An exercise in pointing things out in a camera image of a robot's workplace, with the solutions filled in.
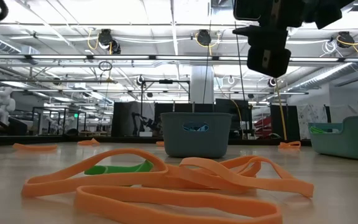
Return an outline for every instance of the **orange resistance band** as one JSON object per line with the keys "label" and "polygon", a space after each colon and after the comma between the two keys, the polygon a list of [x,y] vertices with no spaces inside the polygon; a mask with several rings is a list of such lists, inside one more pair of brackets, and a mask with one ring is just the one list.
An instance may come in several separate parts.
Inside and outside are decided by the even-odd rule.
{"label": "orange resistance band", "polygon": [[[154,165],[153,172],[113,173],[70,178],[109,156],[135,154]],[[281,179],[258,179],[261,163],[272,165]],[[199,169],[188,169],[196,166]],[[294,192],[313,196],[313,184],[294,178],[272,161],[258,156],[244,156],[224,162],[210,159],[186,158],[179,166],[165,164],[155,155],[140,149],[116,149],[103,152],[61,171],[33,177],[22,189],[24,197],[39,197],[76,191],[75,206],[122,223],[208,223],[208,224],[281,224],[279,208],[268,202],[230,197],[206,192],[179,192],[147,187],[120,187],[142,184],[147,187],[183,190],[229,190],[245,192],[249,188]],[[211,207],[253,219],[194,217],[177,215],[129,204],[146,202],[182,207]]]}
{"label": "orange resistance band", "polygon": [[297,150],[300,150],[301,149],[301,142],[300,141],[289,142],[289,143],[281,142],[278,147],[280,149],[297,149]]}
{"label": "orange resistance band", "polygon": [[80,146],[93,146],[93,145],[100,145],[100,143],[96,140],[96,139],[92,139],[92,140],[84,140],[84,141],[79,141],[77,144],[79,144]]}
{"label": "orange resistance band", "polygon": [[23,144],[15,143],[13,145],[14,149],[17,150],[26,150],[26,151],[34,151],[34,152],[45,152],[45,151],[52,151],[57,149],[57,145],[52,146],[26,146]]}
{"label": "orange resistance band", "polygon": [[164,147],[164,142],[156,142],[157,146]]}

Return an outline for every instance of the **concrete floor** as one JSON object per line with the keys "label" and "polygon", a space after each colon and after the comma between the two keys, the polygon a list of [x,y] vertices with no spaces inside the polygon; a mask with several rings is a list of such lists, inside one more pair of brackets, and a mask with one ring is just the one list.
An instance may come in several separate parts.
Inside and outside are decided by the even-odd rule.
{"label": "concrete floor", "polygon": [[[100,152],[122,147],[145,149],[168,164],[179,164],[181,159],[167,157],[164,150],[153,144],[102,143],[99,147],[77,146],[62,143],[50,154],[23,154],[11,146],[0,147],[0,223],[6,224],[105,224],[116,223],[97,215],[73,208],[74,194],[61,194],[40,198],[21,198],[25,179],[44,175],[75,164]],[[251,190],[239,197],[252,197],[279,204],[284,223],[302,224],[356,224],[358,223],[358,161],[316,154],[312,148],[303,147],[298,154],[284,154],[273,146],[230,146],[224,159],[258,155],[267,157],[286,168],[295,177],[314,184],[314,197],[298,194]],[[142,162],[136,156],[121,155],[103,160],[100,164],[132,166]],[[259,177],[277,178],[275,172],[264,164]],[[171,212],[228,216],[212,209],[186,209],[161,205]]]}

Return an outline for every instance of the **teal plastic bin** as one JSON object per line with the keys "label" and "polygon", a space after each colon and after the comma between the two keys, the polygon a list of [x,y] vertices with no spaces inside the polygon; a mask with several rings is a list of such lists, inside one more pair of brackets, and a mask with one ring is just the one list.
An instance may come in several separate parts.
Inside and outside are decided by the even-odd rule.
{"label": "teal plastic bin", "polygon": [[226,113],[162,113],[165,152],[172,157],[224,156],[231,118]]}
{"label": "teal plastic bin", "polygon": [[314,151],[320,154],[358,159],[358,116],[345,118],[343,123],[309,123],[326,133],[310,131]]}

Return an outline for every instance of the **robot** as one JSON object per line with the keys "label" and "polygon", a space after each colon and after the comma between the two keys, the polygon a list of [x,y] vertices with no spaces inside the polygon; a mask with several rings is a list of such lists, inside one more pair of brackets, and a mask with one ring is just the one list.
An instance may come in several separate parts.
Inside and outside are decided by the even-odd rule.
{"label": "robot", "polygon": [[16,109],[16,102],[11,98],[11,87],[0,87],[0,121],[8,125],[9,113]]}

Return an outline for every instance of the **pillar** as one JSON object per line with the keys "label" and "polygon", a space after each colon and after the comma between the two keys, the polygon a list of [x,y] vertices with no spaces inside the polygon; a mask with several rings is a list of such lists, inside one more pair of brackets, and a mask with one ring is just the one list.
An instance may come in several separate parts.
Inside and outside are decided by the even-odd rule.
{"label": "pillar", "polygon": [[190,101],[192,103],[214,103],[214,74],[212,66],[193,66],[191,68]]}

